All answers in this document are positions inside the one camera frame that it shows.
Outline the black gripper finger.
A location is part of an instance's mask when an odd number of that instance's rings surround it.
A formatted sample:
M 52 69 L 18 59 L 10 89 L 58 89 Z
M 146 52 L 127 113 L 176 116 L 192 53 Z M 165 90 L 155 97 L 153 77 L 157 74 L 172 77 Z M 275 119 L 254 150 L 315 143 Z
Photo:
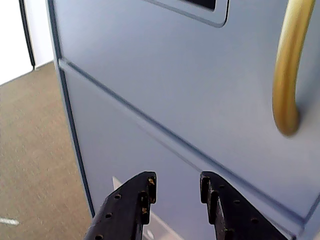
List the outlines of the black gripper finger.
M 143 171 L 108 195 L 94 216 L 85 240 L 141 240 L 156 203 L 157 175 Z
M 200 174 L 200 200 L 217 240 L 285 240 L 238 190 L 217 173 Z

